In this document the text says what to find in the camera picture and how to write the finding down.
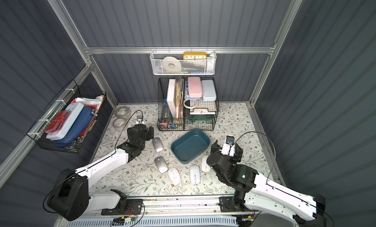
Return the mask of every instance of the white ring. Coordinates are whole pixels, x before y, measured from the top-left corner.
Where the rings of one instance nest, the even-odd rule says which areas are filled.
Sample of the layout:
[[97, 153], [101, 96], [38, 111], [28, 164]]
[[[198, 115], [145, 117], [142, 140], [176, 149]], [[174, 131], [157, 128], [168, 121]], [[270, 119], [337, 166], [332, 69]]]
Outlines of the white ring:
[[125, 120], [130, 118], [130, 109], [127, 106], [122, 106], [116, 109], [114, 113], [116, 118], [124, 118]]
[[113, 128], [118, 131], [118, 132], [121, 132], [124, 128], [124, 124], [125, 124], [125, 119], [124, 118], [117, 118], [116, 120], [114, 120], [112, 122], [112, 126]]
[[165, 69], [167, 72], [181, 72], [182, 71], [182, 65], [180, 63], [180, 60], [176, 59], [173, 56], [167, 56], [163, 58], [162, 62], [162, 67]]
[[[187, 106], [185, 103], [186, 103], [186, 101], [196, 101], [196, 104], [194, 105], [194, 106]], [[199, 101], [197, 101], [196, 99], [185, 99], [184, 100], [184, 102], [183, 102], [183, 105], [184, 105], [184, 107], [185, 108], [188, 108], [188, 109], [194, 109], [194, 108], [196, 108], [197, 107], [197, 105], [199, 104]]]

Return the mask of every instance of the gray corrugated wall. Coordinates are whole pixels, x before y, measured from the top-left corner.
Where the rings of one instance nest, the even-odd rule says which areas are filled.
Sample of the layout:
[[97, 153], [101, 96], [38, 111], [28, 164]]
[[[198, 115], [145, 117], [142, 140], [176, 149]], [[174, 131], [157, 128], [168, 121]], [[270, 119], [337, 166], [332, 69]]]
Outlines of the gray corrugated wall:
[[[63, 0], [91, 47], [268, 47], [291, 0]], [[93, 55], [118, 102], [156, 102], [149, 55]], [[220, 101], [249, 101], [267, 55], [217, 56]]]
[[0, 162], [84, 62], [46, 0], [0, 0]]
[[[82, 86], [99, 89], [90, 74]], [[103, 105], [92, 130], [82, 143], [79, 154], [43, 150], [34, 146], [0, 189], [0, 226], [51, 227], [57, 214], [42, 209], [42, 201], [59, 173], [87, 165], [112, 113], [107, 102]]]
[[[46, 0], [0, 0], [0, 30], [1, 163], [85, 63]], [[53, 226], [57, 215], [42, 209], [43, 198], [60, 171], [89, 162], [103, 125], [80, 154], [34, 146], [0, 189], [0, 226]]]
[[[158, 79], [148, 54], [93, 55], [118, 102], [157, 102]], [[220, 101], [249, 101], [267, 54], [218, 54], [214, 77]]]
[[91, 47], [272, 46], [290, 0], [63, 0]]
[[375, 4], [305, 0], [256, 102], [287, 185], [324, 195], [336, 226], [376, 216]]

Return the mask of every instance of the teal plastic tray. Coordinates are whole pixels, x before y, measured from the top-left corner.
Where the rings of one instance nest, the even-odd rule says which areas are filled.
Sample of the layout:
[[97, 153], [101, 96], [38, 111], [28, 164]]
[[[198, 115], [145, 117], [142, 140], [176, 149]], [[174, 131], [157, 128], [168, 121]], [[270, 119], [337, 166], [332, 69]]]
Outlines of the teal plastic tray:
[[182, 164], [187, 164], [204, 152], [210, 138], [200, 129], [193, 129], [171, 144], [171, 151]]

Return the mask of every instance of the yellow clock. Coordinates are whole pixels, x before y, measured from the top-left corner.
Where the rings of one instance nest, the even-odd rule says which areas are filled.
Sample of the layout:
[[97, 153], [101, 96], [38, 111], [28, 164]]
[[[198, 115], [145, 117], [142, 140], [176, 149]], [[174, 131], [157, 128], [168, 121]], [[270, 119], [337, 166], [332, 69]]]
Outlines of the yellow clock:
[[206, 52], [204, 51], [186, 51], [183, 53], [184, 60], [206, 59]]

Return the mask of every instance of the computer mouse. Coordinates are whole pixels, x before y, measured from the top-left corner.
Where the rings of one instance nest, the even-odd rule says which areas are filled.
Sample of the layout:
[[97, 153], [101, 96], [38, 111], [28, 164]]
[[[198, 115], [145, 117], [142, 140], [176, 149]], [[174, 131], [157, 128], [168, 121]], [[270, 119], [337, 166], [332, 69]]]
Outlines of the computer mouse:
[[155, 137], [152, 141], [155, 151], [161, 152], [163, 150], [162, 141], [159, 137]]
[[167, 174], [173, 185], [178, 185], [182, 181], [179, 171], [176, 168], [168, 169]]
[[202, 156], [202, 161], [201, 161], [201, 170], [205, 173], [210, 172], [210, 166], [206, 163], [206, 160], [208, 159], [209, 154], [205, 154]]
[[189, 167], [191, 183], [196, 185], [200, 183], [200, 168], [198, 165], [192, 165]]
[[154, 163], [157, 166], [160, 173], [165, 173], [168, 170], [166, 161], [162, 156], [155, 158]]

